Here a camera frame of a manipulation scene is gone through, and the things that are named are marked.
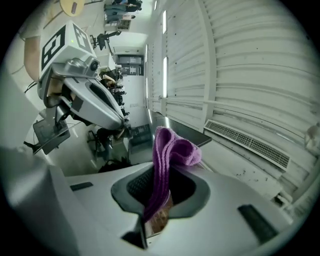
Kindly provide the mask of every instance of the air vent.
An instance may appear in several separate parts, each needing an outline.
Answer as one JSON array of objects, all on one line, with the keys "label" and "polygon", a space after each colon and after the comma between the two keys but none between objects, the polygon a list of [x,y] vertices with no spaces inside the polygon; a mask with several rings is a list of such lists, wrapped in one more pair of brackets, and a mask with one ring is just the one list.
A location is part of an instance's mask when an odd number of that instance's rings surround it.
[{"label": "air vent", "polygon": [[279,149],[217,121],[208,120],[204,128],[254,152],[281,169],[287,170],[290,157]]}]

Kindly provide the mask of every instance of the purple towel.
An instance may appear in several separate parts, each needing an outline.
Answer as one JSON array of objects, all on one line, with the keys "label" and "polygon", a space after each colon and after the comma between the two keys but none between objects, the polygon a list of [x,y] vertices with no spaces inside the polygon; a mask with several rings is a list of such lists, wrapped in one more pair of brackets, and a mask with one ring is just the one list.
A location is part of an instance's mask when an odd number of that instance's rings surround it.
[{"label": "purple towel", "polygon": [[153,193],[144,209],[144,221],[168,201],[170,163],[193,166],[201,160],[201,150],[190,141],[181,138],[173,130],[159,126],[153,145],[154,182]]}]

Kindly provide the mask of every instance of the white robot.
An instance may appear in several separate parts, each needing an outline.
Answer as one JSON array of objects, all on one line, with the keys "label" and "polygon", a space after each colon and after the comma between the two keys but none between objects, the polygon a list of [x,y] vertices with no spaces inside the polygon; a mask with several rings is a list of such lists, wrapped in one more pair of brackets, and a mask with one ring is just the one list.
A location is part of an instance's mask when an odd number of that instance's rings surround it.
[{"label": "white robot", "polygon": [[[124,116],[111,93],[97,80],[99,61],[88,35],[68,21],[41,50],[38,95],[46,107],[44,120],[33,125],[48,154],[70,134],[67,116],[107,130],[120,129]],[[52,79],[63,81],[59,95],[48,95]]]},{"label": "white robot", "polygon": [[[72,115],[110,130],[123,125],[119,106],[95,79],[98,65],[88,36],[71,21],[48,41],[38,87],[47,122],[58,127]],[[53,75],[63,79],[62,95],[47,94]],[[142,217],[153,192],[152,162],[66,178],[43,159],[15,150],[0,154],[8,204],[58,255],[265,255],[260,247],[290,226],[275,205],[239,180],[177,165],[170,169],[168,224],[148,246]]]}]

